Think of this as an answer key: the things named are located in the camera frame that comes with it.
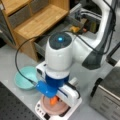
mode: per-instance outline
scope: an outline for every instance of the metal plate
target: metal plate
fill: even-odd
[[[39,120],[0,82],[0,120]]]

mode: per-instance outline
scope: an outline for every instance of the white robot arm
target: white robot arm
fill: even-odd
[[[96,39],[90,39],[83,35],[75,36],[70,32],[55,33],[47,42],[45,62],[37,66],[37,70],[44,77],[45,84],[54,88],[56,92],[51,88],[49,90],[46,90],[45,87],[41,89],[44,84],[38,84],[36,88],[47,97],[50,97],[47,93],[53,90],[53,95],[57,95],[71,107],[67,116],[70,116],[81,103],[77,90],[67,84],[69,82],[75,85],[76,82],[76,80],[73,80],[73,82],[69,81],[72,64],[79,62],[90,70],[99,68],[104,61],[108,41],[113,33],[115,16],[111,8],[115,10],[117,0],[107,0],[108,4],[104,0],[92,1],[102,11],[101,23]],[[82,40],[85,40],[91,47],[88,47]]]
[[[107,0],[114,10],[116,0]],[[102,10],[102,19],[96,39],[80,36],[93,49],[88,47],[79,37],[72,33],[55,33],[52,35],[46,47],[46,75],[54,79],[68,79],[69,70],[73,61],[77,61],[84,67],[92,70],[101,66],[105,56],[105,51],[109,36],[113,31],[114,15],[110,7],[103,0],[93,0]]]

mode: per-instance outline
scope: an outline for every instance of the gray floor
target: gray floor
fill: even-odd
[[[116,32],[113,36],[111,49],[120,41],[119,30],[120,23],[117,17]],[[17,72],[15,68],[16,50],[9,46],[4,46],[0,49],[0,81],[10,89],[24,104],[26,104],[34,113],[34,107],[38,100],[40,100],[41,93],[36,90],[24,91],[16,87],[14,84],[14,77]],[[114,55],[116,59],[120,58],[119,52]],[[26,55],[19,53],[18,65],[19,68],[24,66],[36,66],[38,63],[27,57]],[[73,65],[71,68],[71,78],[77,77],[79,79],[78,89],[80,90],[83,102],[77,109],[77,111],[71,116],[70,120],[106,120],[102,115],[93,110],[90,106],[90,93],[94,86],[94,83],[98,77],[104,78],[113,67],[104,62],[100,69],[89,71],[83,68],[79,64]]]

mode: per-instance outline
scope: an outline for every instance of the wooden cabinet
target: wooden cabinet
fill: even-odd
[[[2,10],[16,48],[26,40],[44,34],[69,12],[69,0],[2,0]],[[32,39],[21,49],[38,61]]]

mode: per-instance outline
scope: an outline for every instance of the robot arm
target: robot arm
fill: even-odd
[[[107,0],[109,5],[115,9],[117,0]],[[101,24],[96,39],[80,36],[82,39],[99,52],[104,52],[107,46],[109,35],[113,29],[114,20],[110,7],[103,0],[93,0],[102,10]],[[79,94],[65,85],[69,81],[70,68],[74,61],[81,63],[88,69],[97,69],[104,61],[104,56],[89,48],[78,37],[68,32],[53,34],[46,46],[45,69],[43,77],[52,88],[55,88],[58,95],[69,106],[76,104]]]

